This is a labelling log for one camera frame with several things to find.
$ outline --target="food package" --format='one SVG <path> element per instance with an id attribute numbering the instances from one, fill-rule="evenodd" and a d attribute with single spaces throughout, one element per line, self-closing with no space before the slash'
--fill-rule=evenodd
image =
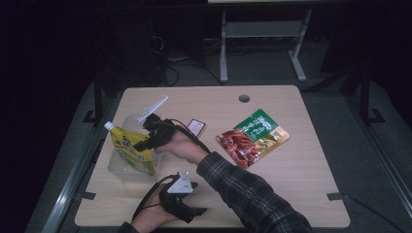
<path id="1" fill-rule="evenodd" d="M 137 151 L 132 147 L 133 145 L 148 139 L 149 135 L 125 130 L 115 126 L 110 121 L 104 126 L 110 131 L 113 145 L 122 159 L 132 165 L 133 168 L 143 173 L 150 176 L 155 174 L 155 167 L 152 162 L 152 151 Z"/>
<path id="2" fill-rule="evenodd" d="M 217 136 L 218 142 L 242 168 L 248 168 L 290 137 L 264 110 L 259 109 Z"/>

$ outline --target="small card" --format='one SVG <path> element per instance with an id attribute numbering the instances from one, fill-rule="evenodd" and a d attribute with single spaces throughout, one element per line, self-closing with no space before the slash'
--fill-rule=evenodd
<path id="1" fill-rule="evenodd" d="M 206 126 L 205 123 L 203 123 L 203 122 L 201 122 L 197 119 L 193 119 L 189 123 L 188 129 L 194 134 L 194 136 L 198 137 L 205 126 Z"/>

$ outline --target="metal frame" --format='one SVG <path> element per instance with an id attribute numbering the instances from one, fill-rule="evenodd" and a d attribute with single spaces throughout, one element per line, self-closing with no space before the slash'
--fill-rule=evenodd
<path id="1" fill-rule="evenodd" d="M 355 103 L 356 101 L 353 97 L 347 97 L 346 102 L 350 107 L 354 116 L 357 117 L 358 125 L 362 128 L 363 132 L 366 134 L 369 142 L 375 148 L 375 151 L 378 154 L 378 157 L 381 161 L 383 169 L 388 176 L 389 181 L 391 182 L 397 196 L 400 199 L 400 202 L 403 204 L 406 212 L 412 217 L 412 192 L 409 190 L 408 186 L 404 182 L 402 176 L 397 171 L 394 163 L 391 160 L 391 157 L 385 149 L 382 147 L 381 143 L 379 143 L 378 137 L 373 132 L 373 129 L 364 123 L 364 118 L 359 115 L 358 113 L 358 106 Z"/>
<path id="2" fill-rule="evenodd" d="M 70 205 L 76 196 L 76 190 L 81 184 L 84 174 L 87 172 L 87 169 L 89 167 L 88 165 L 90 164 L 92 158 L 95 156 L 96 149 L 98 149 L 100 146 L 100 140 L 93 139 L 100 139 L 101 137 L 105 137 L 107 135 L 107 130 L 103 127 L 102 122 L 105 122 L 103 119 L 109 119 L 109 113 L 111 112 L 109 110 L 114 106 L 114 102 L 114 99 L 108 98 L 106 105 L 107 109 L 104 115 L 100 118 L 99 121 L 94 122 L 94 126 L 92 127 L 90 134 L 87 137 L 87 141 L 89 143 L 85 144 L 83 152 L 79 154 L 75 164 L 73 165 L 73 169 L 70 172 L 65 185 L 61 189 L 54 207 L 51 210 L 49 218 L 42 229 L 42 233 L 58 232 L 61 223 L 64 220 L 67 212 L 69 211 Z"/>
<path id="3" fill-rule="evenodd" d="M 293 21 L 258 21 L 258 22 L 227 22 L 226 12 L 222 13 L 222 46 L 220 55 L 221 82 L 227 83 L 226 38 L 251 37 L 296 37 L 296 45 L 289 51 L 291 62 L 300 82 L 306 82 L 306 76 L 298 60 L 300 48 L 306 34 L 312 10 L 306 10 L 303 20 Z"/>

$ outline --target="person's right hand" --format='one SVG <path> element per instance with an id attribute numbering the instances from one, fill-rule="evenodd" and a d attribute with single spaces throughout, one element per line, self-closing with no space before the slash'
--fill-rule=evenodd
<path id="1" fill-rule="evenodd" d="M 172 141 L 164 146 L 154 149 L 154 151 L 156 153 L 169 151 L 176 156 L 187 160 L 189 163 L 194 163 L 196 165 L 208 154 L 208 152 L 179 130 L 176 130 Z"/>

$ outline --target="dark background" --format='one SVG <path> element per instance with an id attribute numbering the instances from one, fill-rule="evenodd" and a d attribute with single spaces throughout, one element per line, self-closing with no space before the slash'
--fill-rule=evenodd
<path id="1" fill-rule="evenodd" d="M 2 232 L 24 231 L 73 114 L 95 77 L 109 96 L 129 86 L 156 86 L 162 82 L 156 66 L 164 57 L 153 53 L 151 30 L 164 36 L 170 52 L 186 48 L 200 60 L 203 37 L 220 33 L 214 29 L 220 21 L 216 12 L 200 19 L 199 13 L 163 14 L 154 23 L 150 14 L 113 11 L 108 3 L 0 3 Z M 306 37 L 330 39 L 325 72 L 366 63 L 372 80 L 387 90 L 409 125 L 411 9 L 407 1 L 315 9 Z"/>

